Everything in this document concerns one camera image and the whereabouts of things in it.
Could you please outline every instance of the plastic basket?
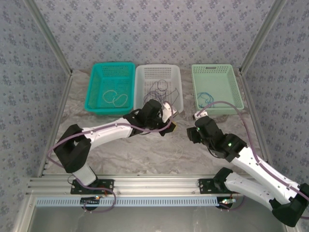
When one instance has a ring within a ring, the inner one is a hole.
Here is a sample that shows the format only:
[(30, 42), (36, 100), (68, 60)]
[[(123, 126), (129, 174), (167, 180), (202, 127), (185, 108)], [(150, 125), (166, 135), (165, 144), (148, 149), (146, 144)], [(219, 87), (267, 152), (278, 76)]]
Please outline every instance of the plastic basket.
[[(194, 64), (192, 82), (197, 110), (211, 102), (226, 101), (244, 108), (233, 67), (230, 64)], [(233, 115), (236, 111), (219, 103), (207, 109), (209, 115)]]
[(92, 68), (85, 110), (98, 115), (123, 115), (133, 108), (135, 64), (98, 63)]
[(150, 99), (170, 102), (183, 111), (183, 89), (180, 69), (176, 65), (148, 64), (136, 68), (134, 109), (140, 109)]

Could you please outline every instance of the white basket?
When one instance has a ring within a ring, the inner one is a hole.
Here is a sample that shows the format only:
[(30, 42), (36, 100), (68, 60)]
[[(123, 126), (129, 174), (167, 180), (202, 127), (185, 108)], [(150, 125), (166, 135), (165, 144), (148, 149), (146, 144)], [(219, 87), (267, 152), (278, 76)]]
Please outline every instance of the white basket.
[(178, 66), (147, 64), (136, 68), (134, 109), (141, 109), (150, 99), (161, 103), (168, 101), (179, 113), (183, 111), (183, 88)]

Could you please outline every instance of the gray marble floor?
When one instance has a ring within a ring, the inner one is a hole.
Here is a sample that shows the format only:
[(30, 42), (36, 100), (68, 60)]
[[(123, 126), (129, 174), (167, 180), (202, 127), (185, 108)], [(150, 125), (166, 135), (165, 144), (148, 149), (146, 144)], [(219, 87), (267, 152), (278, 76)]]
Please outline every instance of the gray marble floor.
[[(97, 174), (215, 174), (222, 167), (244, 173), (224, 159), (214, 158), (205, 146), (194, 145), (187, 138), (186, 128), (193, 126), (192, 114), (196, 109), (191, 71), (181, 70), (181, 77), (184, 110), (176, 116), (175, 121), (178, 126), (175, 132), (164, 137), (158, 133), (138, 135), (96, 147), (90, 151), (87, 162)], [(72, 124), (92, 127), (119, 118), (119, 116), (97, 116), (84, 110), (88, 81), (89, 74), (78, 70), (73, 71), (73, 81), (57, 133), (57, 141)], [(261, 155), (243, 89), (240, 81), (238, 83), (245, 105), (241, 113), (249, 125), (258, 155)], [(224, 133), (234, 133), (248, 142), (246, 130), (238, 115), (213, 118)], [(65, 172), (52, 163), (45, 168), (45, 173), (49, 174)]]

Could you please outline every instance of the teal basket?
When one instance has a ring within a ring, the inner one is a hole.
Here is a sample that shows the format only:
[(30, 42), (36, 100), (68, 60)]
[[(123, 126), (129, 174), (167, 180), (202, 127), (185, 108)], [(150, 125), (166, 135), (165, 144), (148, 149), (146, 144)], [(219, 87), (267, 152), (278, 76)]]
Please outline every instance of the teal basket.
[(124, 115), (134, 101), (135, 64), (95, 64), (91, 71), (85, 110), (97, 115)]
[[(209, 103), (226, 101), (244, 108), (232, 65), (230, 64), (194, 64), (192, 82), (197, 110)], [(207, 109), (209, 115), (234, 115), (236, 111), (227, 104), (219, 103)]]

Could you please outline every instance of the light green basket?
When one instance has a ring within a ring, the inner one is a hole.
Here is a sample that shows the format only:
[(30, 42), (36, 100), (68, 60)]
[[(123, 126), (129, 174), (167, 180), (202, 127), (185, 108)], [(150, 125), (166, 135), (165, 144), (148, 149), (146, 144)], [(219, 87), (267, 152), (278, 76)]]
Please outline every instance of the light green basket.
[[(208, 103), (226, 101), (237, 109), (244, 108), (233, 67), (230, 64), (194, 64), (192, 82), (197, 110)], [(235, 115), (227, 104), (215, 104), (207, 109), (209, 115)]]

